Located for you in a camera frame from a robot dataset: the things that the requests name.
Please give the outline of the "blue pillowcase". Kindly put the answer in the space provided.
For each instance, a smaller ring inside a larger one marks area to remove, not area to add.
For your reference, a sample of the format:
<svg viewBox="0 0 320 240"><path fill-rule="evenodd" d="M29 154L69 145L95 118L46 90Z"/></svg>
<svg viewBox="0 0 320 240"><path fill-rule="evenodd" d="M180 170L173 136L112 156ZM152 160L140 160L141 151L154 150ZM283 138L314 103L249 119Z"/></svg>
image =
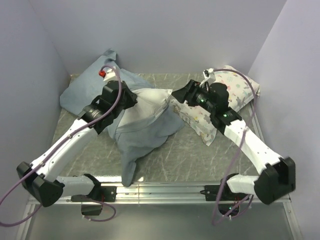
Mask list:
<svg viewBox="0 0 320 240"><path fill-rule="evenodd" d="M60 106L68 112L78 115L85 106L101 94L105 82L98 75L98 71L103 65L118 67L120 79L127 84L133 93L134 90L143 88L156 89L142 77L120 68L116 63L116 59L117 53L112 49L108 49L103 53L78 78L73 80L60 95ZM168 107L160 117L146 128L133 132L116 133L124 111L120 113L111 125L105 128L105 131L117 143L121 154L121 183L123 186L128 187L134 178L136 160L163 145L170 135L175 134L185 124L168 104Z"/></svg>

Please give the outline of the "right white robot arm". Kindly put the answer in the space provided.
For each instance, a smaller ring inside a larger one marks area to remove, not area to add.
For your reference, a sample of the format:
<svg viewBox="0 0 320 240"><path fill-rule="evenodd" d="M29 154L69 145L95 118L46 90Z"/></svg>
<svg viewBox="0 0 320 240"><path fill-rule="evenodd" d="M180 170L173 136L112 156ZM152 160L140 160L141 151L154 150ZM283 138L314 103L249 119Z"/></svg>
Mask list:
<svg viewBox="0 0 320 240"><path fill-rule="evenodd" d="M220 194L226 200L237 194L256 196L269 205L296 189L296 164L269 148L248 127L242 117L229 107L227 86L220 82L211 85L190 80L175 90L172 96L179 103L199 106L209 112L212 125L235 143L254 165L257 175L233 173L221 180Z"/></svg>

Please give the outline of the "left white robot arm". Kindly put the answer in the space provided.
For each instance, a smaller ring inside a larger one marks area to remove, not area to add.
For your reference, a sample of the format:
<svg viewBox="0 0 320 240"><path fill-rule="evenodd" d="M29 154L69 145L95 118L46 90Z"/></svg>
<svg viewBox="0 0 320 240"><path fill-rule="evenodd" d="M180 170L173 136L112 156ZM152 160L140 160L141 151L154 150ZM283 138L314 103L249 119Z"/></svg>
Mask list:
<svg viewBox="0 0 320 240"><path fill-rule="evenodd" d="M92 138L137 102L137 95L124 81L109 81L50 149L32 163L18 165L16 170L23 187L43 207L53 205L61 197L82 195L89 201L102 200L101 183L93 175L62 177L60 173Z"/></svg>

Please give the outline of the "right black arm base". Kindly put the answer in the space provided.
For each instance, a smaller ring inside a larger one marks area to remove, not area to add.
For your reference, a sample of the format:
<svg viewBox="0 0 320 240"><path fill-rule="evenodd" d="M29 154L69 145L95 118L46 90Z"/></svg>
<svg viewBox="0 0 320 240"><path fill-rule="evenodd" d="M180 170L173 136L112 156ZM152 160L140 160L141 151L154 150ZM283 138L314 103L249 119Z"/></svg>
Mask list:
<svg viewBox="0 0 320 240"><path fill-rule="evenodd" d="M226 182L232 177L240 177L239 173L232 173L226 177ZM201 195L205 196L207 202L215 202L212 210L212 219L214 220L218 213L221 214L222 219L232 220L245 213L251 206L254 196L246 193L234 193L231 191L228 184L223 184L223 178L220 180L219 185L207 184L204 186L204 190L200 191ZM247 206L244 210L241 210L240 201L244 199L244 202L248 200Z"/></svg>

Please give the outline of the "white pillow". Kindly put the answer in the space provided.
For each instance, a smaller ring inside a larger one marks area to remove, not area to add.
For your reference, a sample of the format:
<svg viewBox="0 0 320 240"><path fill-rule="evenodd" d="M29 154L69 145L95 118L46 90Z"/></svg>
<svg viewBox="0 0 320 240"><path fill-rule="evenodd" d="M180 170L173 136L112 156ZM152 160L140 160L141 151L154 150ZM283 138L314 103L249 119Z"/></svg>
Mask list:
<svg viewBox="0 0 320 240"><path fill-rule="evenodd" d="M142 130L157 120L169 105L172 89L141 88L133 91L137 103L124 111L116 133Z"/></svg>

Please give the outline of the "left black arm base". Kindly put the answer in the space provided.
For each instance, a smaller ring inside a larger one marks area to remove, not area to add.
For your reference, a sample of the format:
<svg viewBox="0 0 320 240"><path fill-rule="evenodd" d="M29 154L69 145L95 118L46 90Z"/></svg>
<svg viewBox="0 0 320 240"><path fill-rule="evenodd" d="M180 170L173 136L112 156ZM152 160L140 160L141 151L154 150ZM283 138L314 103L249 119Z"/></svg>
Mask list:
<svg viewBox="0 0 320 240"><path fill-rule="evenodd" d="M93 190L90 195L74 195L71 197L71 202L81 203L81 214L87 220L93 222L106 222L116 216L116 209L110 203L114 203L117 195L116 186L100 186ZM111 216L107 219L93 219L102 213L104 207L111 209Z"/></svg>

